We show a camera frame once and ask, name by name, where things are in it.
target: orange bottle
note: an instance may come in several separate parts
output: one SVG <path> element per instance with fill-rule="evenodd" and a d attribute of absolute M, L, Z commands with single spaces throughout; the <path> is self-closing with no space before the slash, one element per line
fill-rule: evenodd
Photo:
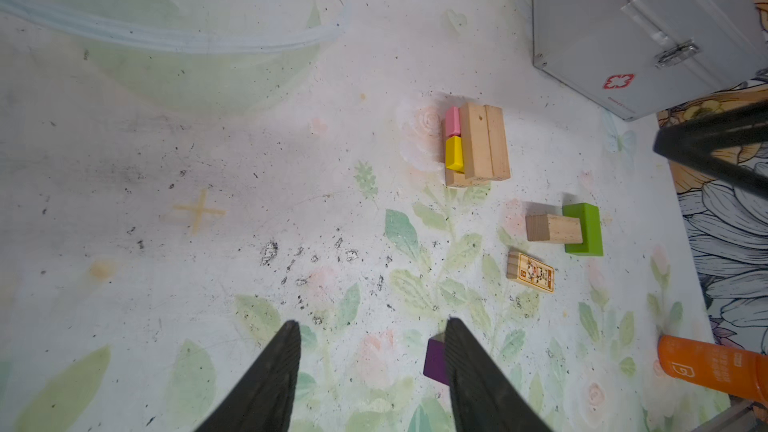
<path fill-rule="evenodd" d="M 659 362 L 667 375 L 764 404 L 768 357 L 724 345 L 662 336 Z"/>

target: yellow block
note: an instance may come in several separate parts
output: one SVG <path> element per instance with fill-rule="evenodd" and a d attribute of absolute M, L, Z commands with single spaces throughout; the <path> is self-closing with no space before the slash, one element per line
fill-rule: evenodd
<path fill-rule="evenodd" d="M 464 173 L 462 138 L 459 136 L 453 136 L 446 140 L 446 168 Z"/>

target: transparent plastic basin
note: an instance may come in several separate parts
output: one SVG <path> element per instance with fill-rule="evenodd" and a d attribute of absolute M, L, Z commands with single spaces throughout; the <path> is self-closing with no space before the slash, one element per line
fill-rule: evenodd
<path fill-rule="evenodd" d="M 202 112 L 280 100 L 348 13 L 322 24 L 316 0 L 0 0 L 0 10 L 72 34 L 85 60 L 136 93 Z"/>

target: case latch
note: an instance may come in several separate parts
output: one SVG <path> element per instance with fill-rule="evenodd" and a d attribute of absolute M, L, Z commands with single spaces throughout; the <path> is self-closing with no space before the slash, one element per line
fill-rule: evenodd
<path fill-rule="evenodd" d="M 663 69 L 665 67 L 672 67 L 695 56 L 699 52 L 701 52 L 701 49 L 692 40 L 688 40 L 685 43 L 681 43 L 678 46 L 657 55 L 655 57 L 656 68 Z"/>

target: metal case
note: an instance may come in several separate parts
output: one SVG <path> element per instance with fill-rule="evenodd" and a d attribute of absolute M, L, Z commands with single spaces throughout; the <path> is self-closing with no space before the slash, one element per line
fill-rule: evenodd
<path fill-rule="evenodd" d="M 752 0 L 533 0 L 534 65 L 624 120 L 768 66 Z"/>

